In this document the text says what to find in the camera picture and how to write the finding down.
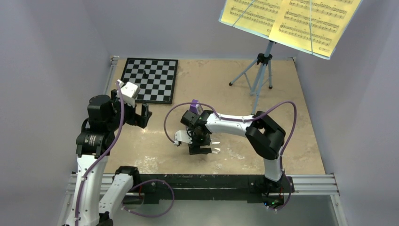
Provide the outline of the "clear plastic metronome cover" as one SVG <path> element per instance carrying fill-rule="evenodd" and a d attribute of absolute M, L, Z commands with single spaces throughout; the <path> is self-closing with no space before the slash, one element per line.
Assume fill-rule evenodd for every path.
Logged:
<path fill-rule="evenodd" d="M 218 154 L 220 153 L 220 141 L 211 141 L 209 148 L 211 149 L 211 153 Z"/>

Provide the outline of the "purple metronome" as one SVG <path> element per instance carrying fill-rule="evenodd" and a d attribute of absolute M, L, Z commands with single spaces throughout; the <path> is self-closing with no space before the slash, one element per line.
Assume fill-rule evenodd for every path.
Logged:
<path fill-rule="evenodd" d="M 203 110 L 202 105 L 200 104 L 199 100 L 193 99 L 191 101 L 189 111 L 198 115 L 201 115 Z"/>

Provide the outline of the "light blue music stand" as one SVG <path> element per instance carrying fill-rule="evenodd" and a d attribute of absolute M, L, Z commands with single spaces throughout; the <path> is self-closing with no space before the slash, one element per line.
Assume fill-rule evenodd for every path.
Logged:
<path fill-rule="evenodd" d="M 252 33 L 251 34 L 257 35 L 262 38 L 268 39 L 268 45 L 266 47 L 266 50 L 263 53 L 258 54 L 256 59 L 245 69 L 243 70 L 235 79 L 233 79 L 229 85 L 233 85 L 240 77 L 244 76 L 247 77 L 247 72 L 248 70 L 253 67 L 254 65 L 258 65 L 258 73 L 255 77 L 255 80 L 253 83 L 249 83 L 249 87 L 251 89 L 250 94 L 251 95 L 256 95 L 257 97 L 260 94 L 262 86 L 267 82 L 269 83 L 269 88 L 271 89 L 273 87 L 272 85 L 272 73 L 271 73 L 271 60 L 272 60 L 272 55 L 271 55 L 271 50 L 274 44 L 279 44 L 275 41 L 272 41 L 269 39 L 269 36 L 261 35 L 258 33 Z"/>

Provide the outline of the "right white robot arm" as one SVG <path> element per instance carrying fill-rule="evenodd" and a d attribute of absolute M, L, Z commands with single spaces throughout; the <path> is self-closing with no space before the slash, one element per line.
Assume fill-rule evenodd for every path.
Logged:
<path fill-rule="evenodd" d="M 233 116 L 218 115 L 211 110 L 202 113 L 186 111 L 180 122 L 185 126 L 174 134 L 175 145 L 186 143 L 189 154 L 217 153 L 212 145 L 217 141 L 212 134 L 230 134 L 244 137 L 254 151 L 263 158 L 264 185 L 271 192 L 282 187 L 283 169 L 280 164 L 280 154 L 285 143 L 285 130 L 270 116 L 262 111 L 256 115 Z"/>

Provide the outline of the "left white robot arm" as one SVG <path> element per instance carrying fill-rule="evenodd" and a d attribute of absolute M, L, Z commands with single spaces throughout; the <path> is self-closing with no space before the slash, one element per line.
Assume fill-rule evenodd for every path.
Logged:
<path fill-rule="evenodd" d="M 88 117 L 76 139 L 77 181 L 66 226 L 111 226 L 127 192 L 140 188 L 136 167 L 121 166 L 112 184 L 100 195 L 104 169 L 124 124 L 145 128 L 152 113 L 144 104 L 136 113 L 138 88 L 112 90 L 111 95 L 98 95 L 89 100 Z"/>

